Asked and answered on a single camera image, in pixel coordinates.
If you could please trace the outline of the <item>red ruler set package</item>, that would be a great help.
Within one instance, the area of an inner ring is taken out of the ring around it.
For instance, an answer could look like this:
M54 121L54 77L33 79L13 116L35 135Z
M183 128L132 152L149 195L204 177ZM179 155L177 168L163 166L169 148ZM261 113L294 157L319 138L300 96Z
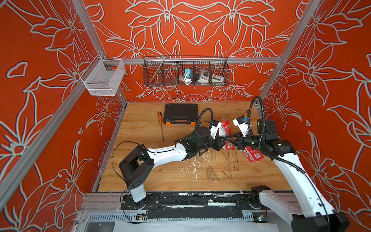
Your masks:
M245 147L243 151L248 162L260 162L264 158L259 150L254 150L251 147Z
M230 123L229 123L229 121L227 119L222 119L222 121L221 121L221 127L219 129L219 135L221 137L226 137L227 135L231 135L231 127L230 127ZM228 151L228 150L234 149L235 148L235 145L232 144L231 142L226 141L226 143L223 146L223 148L226 151Z

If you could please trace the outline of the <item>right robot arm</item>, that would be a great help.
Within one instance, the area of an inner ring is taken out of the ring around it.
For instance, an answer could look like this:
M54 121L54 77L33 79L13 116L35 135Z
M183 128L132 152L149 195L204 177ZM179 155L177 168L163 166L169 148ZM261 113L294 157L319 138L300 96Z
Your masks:
M225 136L223 142L229 142L238 150L246 147L257 149L270 158L281 170L289 183L299 207L292 206L265 185L252 187L248 202L254 209L266 207L277 214L294 232L344 232L350 225L345 213L336 212L325 199L304 170L295 149L288 140L280 140L275 122L265 118L263 100L253 98L261 106L261 119L257 121L257 134L253 134L250 124L251 111L247 116L235 119L234 124L240 133Z

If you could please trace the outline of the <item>clear straight ruler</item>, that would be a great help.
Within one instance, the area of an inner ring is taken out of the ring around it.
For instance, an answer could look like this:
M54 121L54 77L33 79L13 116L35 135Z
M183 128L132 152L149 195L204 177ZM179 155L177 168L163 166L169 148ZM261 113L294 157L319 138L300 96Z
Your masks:
M232 161L234 170L239 171L238 151L236 149L232 151Z

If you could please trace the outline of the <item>clear protractor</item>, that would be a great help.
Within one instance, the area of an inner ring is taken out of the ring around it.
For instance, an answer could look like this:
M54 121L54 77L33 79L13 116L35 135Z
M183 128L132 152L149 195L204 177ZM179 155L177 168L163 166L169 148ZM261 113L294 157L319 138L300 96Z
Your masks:
M215 170L214 170L214 168L213 168L212 165L209 165L207 167L207 169L206 169L206 175L213 182L219 181L219 177L217 176L217 174L216 174L216 172L215 172Z

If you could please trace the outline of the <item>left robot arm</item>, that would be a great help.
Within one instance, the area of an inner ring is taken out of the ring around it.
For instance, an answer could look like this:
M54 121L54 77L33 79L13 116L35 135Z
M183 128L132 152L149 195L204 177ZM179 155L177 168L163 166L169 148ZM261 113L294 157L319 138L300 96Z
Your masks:
M173 146L146 148L138 144L118 166L132 200L139 203L146 198L144 183L154 168L171 162L185 161L196 155L201 156L211 149L220 150L225 143L225 137L217 135L207 127L200 127L177 140Z

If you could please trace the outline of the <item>clear triangle ruler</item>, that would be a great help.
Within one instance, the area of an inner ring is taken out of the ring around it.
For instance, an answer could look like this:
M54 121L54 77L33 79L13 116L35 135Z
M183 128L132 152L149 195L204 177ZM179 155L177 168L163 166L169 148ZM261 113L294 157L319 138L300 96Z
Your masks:
M221 150L220 152L223 154L223 156L225 157L225 159L227 160L227 162L230 164L231 163L231 159L230 159L229 154L225 153L224 150Z

